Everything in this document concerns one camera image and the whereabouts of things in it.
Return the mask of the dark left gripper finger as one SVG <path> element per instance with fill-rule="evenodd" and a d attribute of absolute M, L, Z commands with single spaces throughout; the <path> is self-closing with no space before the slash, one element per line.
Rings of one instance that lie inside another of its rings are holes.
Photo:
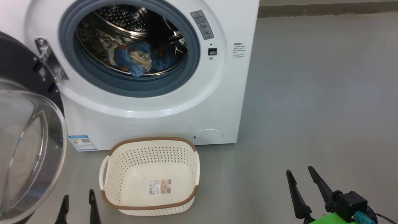
<path fill-rule="evenodd" d="M 94 190 L 89 191 L 89 204 L 90 204 L 90 224 L 101 224 L 100 213 L 98 211 L 97 200 Z"/>
<path fill-rule="evenodd" d="M 67 214 L 69 212 L 69 195 L 65 195 L 54 224 L 68 224 Z"/>

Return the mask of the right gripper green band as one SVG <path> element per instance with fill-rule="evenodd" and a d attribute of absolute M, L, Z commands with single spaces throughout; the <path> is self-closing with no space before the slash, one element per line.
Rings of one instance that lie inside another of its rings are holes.
<path fill-rule="evenodd" d="M 325 210 L 327 212 L 335 212 L 334 201 L 332 199 L 332 190 L 320 177 L 320 175 L 317 173 L 313 166 L 308 166 L 308 171 L 313 182 L 320 190 L 320 193 L 325 203 Z M 346 222 L 336 213 L 324 215 L 323 217 L 316 220 L 313 219 L 310 215 L 312 213 L 312 210 L 309 206 L 307 206 L 304 199 L 302 198 L 300 191 L 297 188 L 297 182 L 290 170 L 286 171 L 286 176 L 295 217 L 297 219 L 303 219 L 303 224 L 358 224 L 356 221 Z"/>

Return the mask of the black round glass washer door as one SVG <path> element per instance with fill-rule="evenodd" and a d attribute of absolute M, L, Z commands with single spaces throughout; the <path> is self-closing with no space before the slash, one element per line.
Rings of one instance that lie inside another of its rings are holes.
<path fill-rule="evenodd" d="M 0 224 L 25 224 L 54 188 L 67 128 L 51 68 L 0 32 Z"/>

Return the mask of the cream cloth garment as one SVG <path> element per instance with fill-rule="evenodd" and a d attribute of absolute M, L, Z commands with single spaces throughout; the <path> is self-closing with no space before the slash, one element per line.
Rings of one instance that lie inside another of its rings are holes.
<path fill-rule="evenodd" d="M 143 53 L 141 51 L 131 51 L 129 53 L 131 60 L 143 67 L 148 72 L 152 67 L 152 59 L 149 53 Z"/>

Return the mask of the basket product label sticker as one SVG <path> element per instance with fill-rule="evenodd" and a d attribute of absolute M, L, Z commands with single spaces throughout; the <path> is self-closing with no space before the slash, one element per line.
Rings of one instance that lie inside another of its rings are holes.
<path fill-rule="evenodd" d="M 149 195 L 172 194 L 172 179 L 149 180 L 148 194 Z"/>

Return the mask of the cream perforated laundry basket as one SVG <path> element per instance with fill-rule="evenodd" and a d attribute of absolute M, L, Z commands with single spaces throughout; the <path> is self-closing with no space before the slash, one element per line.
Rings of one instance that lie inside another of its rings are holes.
<path fill-rule="evenodd" d="M 148 181 L 172 179 L 172 194 L 149 195 Z M 200 183 L 200 157 L 187 139 L 151 137 L 116 144 L 103 160 L 99 186 L 104 203 L 131 216 L 185 212 Z"/>

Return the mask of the white front-load washing machine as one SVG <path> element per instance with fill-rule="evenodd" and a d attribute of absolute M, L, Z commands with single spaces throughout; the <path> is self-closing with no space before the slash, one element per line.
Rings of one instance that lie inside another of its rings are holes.
<path fill-rule="evenodd" d="M 78 0 L 0 0 L 0 32 L 39 56 L 36 38 L 49 42 L 68 80 L 56 83 L 68 136 L 88 136 L 97 151 L 127 139 L 180 137 L 193 141 L 203 129 L 223 133 L 221 144 L 236 143 L 260 0 L 164 0 L 174 5 L 200 35 L 199 65 L 182 86 L 164 95 L 128 97 L 82 78 L 61 48 L 64 13 Z M 202 10 L 214 38 L 204 40 L 190 13 Z M 246 45 L 233 58 L 234 43 Z"/>

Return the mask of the grey rubber door seal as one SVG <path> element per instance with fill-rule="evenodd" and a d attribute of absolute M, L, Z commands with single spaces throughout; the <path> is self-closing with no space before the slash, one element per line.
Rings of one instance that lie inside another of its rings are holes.
<path fill-rule="evenodd" d="M 150 77 L 128 76 L 104 67 L 85 51 L 75 30 L 86 15 L 108 5 L 144 7 L 168 19 L 185 39 L 188 47 L 185 61 L 172 71 Z M 154 97 L 167 94 L 184 85 L 199 65 L 200 35 L 174 5 L 164 0 L 78 0 L 64 13 L 59 31 L 61 48 L 74 70 L 91 84 L 116 95 Z"/>

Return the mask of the metal door hinge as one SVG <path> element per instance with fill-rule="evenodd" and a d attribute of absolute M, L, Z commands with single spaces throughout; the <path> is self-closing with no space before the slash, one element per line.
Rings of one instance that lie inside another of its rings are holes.
<path fill-rule="evenodd" d="M 58 83 L 61 80 L 68 80 L 67 74 L 59 63 L 47 39 L 36 38 L 35 44 L 39 51 L 40 61 L 48 68 L 54 81 Z"/>

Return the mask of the blue energy label sticker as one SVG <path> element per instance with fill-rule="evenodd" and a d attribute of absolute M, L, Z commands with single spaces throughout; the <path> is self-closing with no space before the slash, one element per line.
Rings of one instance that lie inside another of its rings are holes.
<path fill-rule="evenodd" d="M 88 136 L 68 136 L 68 139 L 79 152 L 98 150 Z"/>

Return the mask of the round white filter cover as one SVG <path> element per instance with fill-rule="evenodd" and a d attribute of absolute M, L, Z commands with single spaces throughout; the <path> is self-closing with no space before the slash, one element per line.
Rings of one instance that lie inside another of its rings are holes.
<path fill-rule="evenodd" d="M 193 141 L 199 145 L 220 144 L 223 133 L 216 129 L 203 129 L 193 134 Z"/>

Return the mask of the small black text sticker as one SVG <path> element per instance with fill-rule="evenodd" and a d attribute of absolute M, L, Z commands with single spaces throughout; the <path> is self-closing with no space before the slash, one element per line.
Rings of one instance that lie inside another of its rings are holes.
<path fill-rule="evenodd" d="M 233 58 L 243 58 L 246 52 L 246 45 L 243 43 L 234 43 Z"/>

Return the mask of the grey warning sticker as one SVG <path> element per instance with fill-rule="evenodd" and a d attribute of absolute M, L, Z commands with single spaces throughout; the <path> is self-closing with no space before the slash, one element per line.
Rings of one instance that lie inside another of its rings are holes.
<path fill-rule="evenodd" d="M 213 31 L 202 10 L 191 12 L 190 15 L 191 17 L 193 17 L 195 23 L 197 24 L 204 40 L 214 38 Z"/>

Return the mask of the grey wall baseboard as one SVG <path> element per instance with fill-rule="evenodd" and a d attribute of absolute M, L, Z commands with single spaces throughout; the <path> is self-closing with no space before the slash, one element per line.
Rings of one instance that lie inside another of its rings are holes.
<path fill-rule="evenodd" d="M 398 0 L 260 0 L 257 18 L 398 13 Z"/>

